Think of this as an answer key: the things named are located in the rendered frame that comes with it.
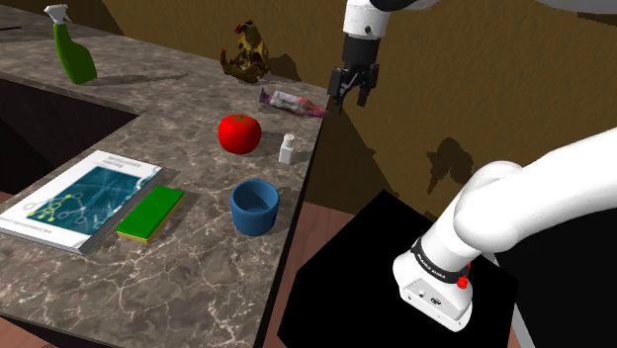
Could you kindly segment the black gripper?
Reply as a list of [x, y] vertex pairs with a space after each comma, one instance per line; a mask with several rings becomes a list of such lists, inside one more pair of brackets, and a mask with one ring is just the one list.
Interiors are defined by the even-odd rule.
[[343, 67], [331, 71], [327, 94], [333, 100], [329, 108], [332, 113], [339, 114], [347, 93], [357, 85], [358, 73], [361, 73], [357, 105], [365, 107], [372, 89], [377, 85], [380, 65], [377, 56], [380, 39], [358, 39], [346, 35], [343, 44]]

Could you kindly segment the brown crumpled paper bag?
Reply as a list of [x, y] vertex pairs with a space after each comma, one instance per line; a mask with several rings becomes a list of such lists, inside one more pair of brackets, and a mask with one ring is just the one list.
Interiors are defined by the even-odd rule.
[[244, 82], [257, 83], [271, 71], [269, 50], [252, 20], [239, 24], [234, 31], [240, 35], [239, 53], [235, 58], [227, 59], [226, 50], [221, 50], [222, 71]]

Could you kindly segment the white and teal book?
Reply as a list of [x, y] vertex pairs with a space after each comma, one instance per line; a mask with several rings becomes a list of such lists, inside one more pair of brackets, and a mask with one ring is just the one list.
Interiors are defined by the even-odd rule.
[[0, 214], [0, 232], [84, 255], [161, 177], [157, 165], [96, 150]]

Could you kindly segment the green spray bottle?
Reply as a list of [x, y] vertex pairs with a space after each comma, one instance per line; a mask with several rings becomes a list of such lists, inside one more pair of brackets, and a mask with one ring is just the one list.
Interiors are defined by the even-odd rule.
[[53, 21], [53, 38], [59, 62], [68, 79], [75, 85], [95, 80], [98, 77], [93, 57], [84, 45], [75, 42], [68, 30], [66, 4], [47, 5], [44, 12]]

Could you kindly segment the red tomato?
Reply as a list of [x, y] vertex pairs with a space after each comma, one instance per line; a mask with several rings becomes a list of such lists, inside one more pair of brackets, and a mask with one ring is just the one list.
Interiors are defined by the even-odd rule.
[[260, 142], [260, 124], [247, 115], [228, 115], [220, 121], [218, 138], [221, 147], [234, 154], [252, 152]]

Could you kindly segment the blue cup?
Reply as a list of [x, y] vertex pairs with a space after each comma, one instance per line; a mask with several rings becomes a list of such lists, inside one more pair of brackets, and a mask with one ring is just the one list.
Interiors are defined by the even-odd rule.
[[278, 190], [271, 183], [257, 178], [241, 182], [230, 195], [233, 224], [248, 236], [267, 233], [276, 222], [279, 205]]

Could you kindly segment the black robot stand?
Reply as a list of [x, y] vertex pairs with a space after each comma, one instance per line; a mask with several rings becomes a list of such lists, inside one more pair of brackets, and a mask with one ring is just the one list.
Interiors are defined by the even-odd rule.
[[458, 332], [404, 302], [394, 277], [429, 225], [376, 196], [298, 271], [278, 331], [287, 348], [507, 348], [514, 313], [535, 348], [617, 348], [617, 209], [476, 258], [473, 313]]

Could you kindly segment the green and yellow sponge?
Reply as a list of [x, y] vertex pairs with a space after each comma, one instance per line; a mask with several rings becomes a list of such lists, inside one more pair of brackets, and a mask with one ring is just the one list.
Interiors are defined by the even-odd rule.
[[183, 191], [163, 186], [154, 187], [117, 225], [117, 235], [149, 243], [184, 199]]

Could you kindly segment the white salt shaker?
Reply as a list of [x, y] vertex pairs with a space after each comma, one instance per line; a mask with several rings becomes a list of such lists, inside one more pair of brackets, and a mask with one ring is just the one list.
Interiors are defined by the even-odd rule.
[[286, 133], [279, 151], [279, 161], [284, 164], [291, 164], [295, 152], [295, 136], [292, 133]]

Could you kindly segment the clear plastic snack wrapper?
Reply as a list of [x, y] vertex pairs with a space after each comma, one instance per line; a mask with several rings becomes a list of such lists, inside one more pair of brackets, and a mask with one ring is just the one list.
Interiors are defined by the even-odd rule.
[[259, 102], [301, 117], [321, 119], [327, 114], [323, 107], [314, 104], [309, 99], [282, 91], [267, 94], [264, 89], [261, 89]]

